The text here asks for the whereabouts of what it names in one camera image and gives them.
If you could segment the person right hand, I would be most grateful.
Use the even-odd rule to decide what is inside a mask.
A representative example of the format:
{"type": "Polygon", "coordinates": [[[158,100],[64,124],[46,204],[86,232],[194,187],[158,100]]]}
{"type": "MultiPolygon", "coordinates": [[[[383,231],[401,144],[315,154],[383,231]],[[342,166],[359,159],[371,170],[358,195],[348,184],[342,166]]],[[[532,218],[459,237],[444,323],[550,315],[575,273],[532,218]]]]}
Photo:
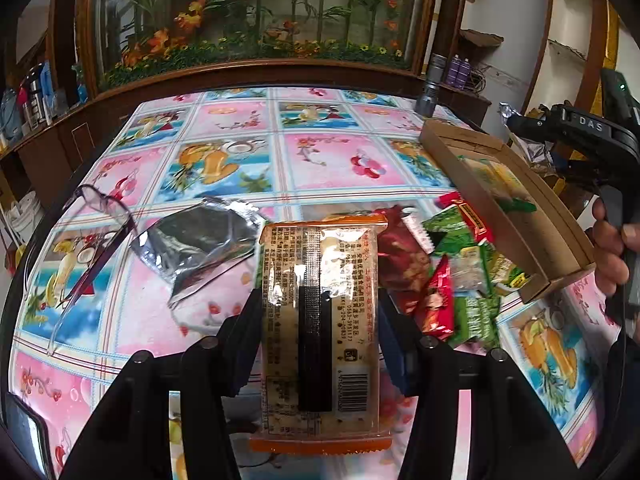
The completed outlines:
{"type": "Polygon", "coordinates": [[[605,206],[600,198],[592,205],[592,215],[596,219],[590,231],[596,263],[594,276],[598,289],[605,296],[611,297],[616,289],[629,280],[630,270],[624,261],[623,252],[625,249],[639,251],[639,225],[633,223],[625,224],[620,229],[614,228],[606,221],[605,206]]]}

